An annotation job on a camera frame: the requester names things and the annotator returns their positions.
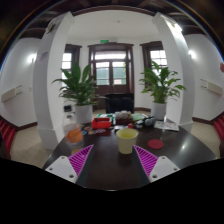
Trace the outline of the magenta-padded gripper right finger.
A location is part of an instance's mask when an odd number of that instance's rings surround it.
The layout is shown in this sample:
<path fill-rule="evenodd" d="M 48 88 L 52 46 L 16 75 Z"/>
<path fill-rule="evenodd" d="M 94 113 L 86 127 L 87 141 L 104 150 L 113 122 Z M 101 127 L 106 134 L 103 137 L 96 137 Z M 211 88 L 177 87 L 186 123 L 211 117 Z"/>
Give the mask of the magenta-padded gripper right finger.
<path fill-rule="evenodd" d="M 180 168 L 166 156 L 157 157 L 153 153 L 137 145 L 134 146 L 134 149 L 150 183 L 180 170 Z"/>

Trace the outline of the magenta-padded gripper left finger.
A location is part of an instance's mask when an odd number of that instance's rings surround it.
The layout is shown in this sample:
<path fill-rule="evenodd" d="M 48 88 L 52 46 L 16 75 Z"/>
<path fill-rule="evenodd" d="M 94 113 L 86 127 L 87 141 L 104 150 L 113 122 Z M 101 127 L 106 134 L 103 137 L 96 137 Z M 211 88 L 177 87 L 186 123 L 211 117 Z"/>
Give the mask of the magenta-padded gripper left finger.
<path fill-rule="evenodd" d="M 89 145 L 72 154 L 69 147 L 58 146 L 45 163 L 44 170 L 82 186 L 88 177 L 93 147 Z"/>

